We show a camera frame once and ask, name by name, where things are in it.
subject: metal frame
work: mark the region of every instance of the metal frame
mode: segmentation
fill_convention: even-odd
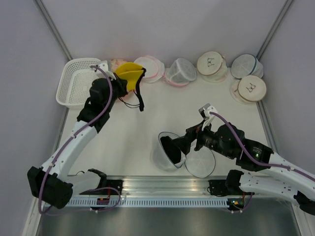
[[[69,49],[67,48],[66,44],[64,43],[63,38],[61,37],[58,29],[56,28],[56,25],[53,22],[53,20],[49,14],[47,8],[45,7],[44,3],[42,2],[42,0],[33,0],[33,1],[34,1],[35,5],[37,6],[40,14],[44,18],[44,21],[46,22],[51,33],[53,34],[53,37],[58,42],[62,52],[64,53],[64,55],[67,57],[68,60],[72,60],[73,57],[72,57]]]
[[[286,17],[287,13],[291,9],[293,3],[295,0],[286,0],[284,3],[281,11],[279,12],[275,22],[273,23],[271,29],[269,30],[269,33],[267,34],[265,41],[263,42],[262,46],[259,49],[259,52],[257,53],[257,59],[260,60],[267,50],[271,40],[275,36],[275,33],[278,31],[281,23],[283,22],[284,18]],[[262,121],[263,129],[265,131],[265,135],[267,138],[268,145],[275,150],[276,152],[279,152],[278,145],[275,139],[274,131],[268,116],[268,112],[266,109],[266,106],[264,105],[263,101],[257,102],[257,108],[260,115],[260,119]]]
[[[68,50],[64,40],[62,39],[58,29],[56,28],[47,8],[45,7],[42,0],[33,0],[37,8],[39,9],[40,14],[43,16],[46,24],[48,25],[50,31],[52,32],[54,38],[58,42],[62,52],[66,56],[68,60],[73,59],[70,51]],[[287,15],[288,11],[290,10],[292,4],[295,0],[287,0],[283,5],[279,15],[277,16],[274,24],[272,25],[268,35],[266,36],[264,43],[262,44],[257,58],[258,60],[261,59],[264,52],[266,51],[267,47],[269,46],[272,38],[274,37],[275,33],[279,29],[281,22],[284,20],[285,16]],[[272,129],[272,125],[270,123],[270,119],[268,117],[268,113],[266,107],[264,106],[263,102],[257,103],[258,112],[262,121],[262,125],[264,128],[264,132],[266,135],[266,139],[268,145],[278,151],[277,143],[275,141],[275,135]],[[61,126],[59,130],[59,136],[56,140],[54,145],[54,152],[57,150],[61,136],[63,133],[63,128],[65,125],[66,117],[68,114],[68,108],[65,110],[64,116],[61,121]],[[209,197],[209,193],[207,192],[207,187],[209,186],[208,180],[209,179],[222,179],[225,177],[209,177],[206,179],[198,179],[193,177],[116,177],[111,176],[108,177],[109,179],[122,179],[124,181],[124,190],[128,193],[128,196],[131,198],[143,198],[143,197],[171,197],[171,198],[198,198],[202,199],[205,197]],[[305,214],[301,212],[296,207],[293,207],[298,225],[301,230],[301,234],[303,236],[311,235],[310,228],[307,223],[305,222]],[[30,213],[28,215],[27,223],[25,225],[23,235],[30,236],[36,232],[38,224],[39,224],[40,215],[37,212],[37,199],[33,199],[32,207],[30,209]]]

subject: black strap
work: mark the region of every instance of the black strap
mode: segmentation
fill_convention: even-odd
[[[137,98],[139,99],[139,104],[140,104],[139,105],[139,109],[140,109],[141,112],[144,110],[144,103],[143,103],[142,96],[140,94],[140,82],[141,82],[142,78],[144,77],[144,75],[145,75],[145,73],[147,71],[145,68],[142,68],[142,70],[143,70],[143,73],[142,73],[142,75],[140,76],[139,80],[136,83],[136,92],[135,92]]]

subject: white wall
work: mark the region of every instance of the white wall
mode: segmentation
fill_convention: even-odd
[[[279,152],[315,174],[314,12],[314,0],[295,1],[261,62]],[[315,217],[307,216],[315,235]]]
[[[27,171],[57,138],[66,59],[32,0],[1,1],[0,32],[0,235],[18,236],[32,199]]]
[[[285,0],[43,0],[75,58],[257,54]]]

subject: gray floor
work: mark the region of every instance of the gray floor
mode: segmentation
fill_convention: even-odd
[[[39,231],[38,236],[300,236],[292,208],[267,199],[254,199],[242,214],[214,208],[117,208],[44,216]]]

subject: black fabric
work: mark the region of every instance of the black fabric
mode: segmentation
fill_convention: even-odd
[[[172,139],[169,136],[166,136],[161,137],[160,140],[168,158],[173,162],[173,164],[179,163],[182,159],[181,150],[172,143]]]
[[[136,92],[134,93],[134,94],[136,94],[136,96],[137,96],[137,98],[139,100],[139,104],[140,104],[139,105],[139,109],[140,109],[141,112],[144,110],[144,103],[143,103],[142,96],[140,94],[140,82],[141,82],[142,78],[144,77],[144,75],[145,75],[145,73],[147,71],[145,68],[142,68],[142,70],[143,70],[143,73],[142,73],[142,75],[140,76],[139,80],[136,83]]]

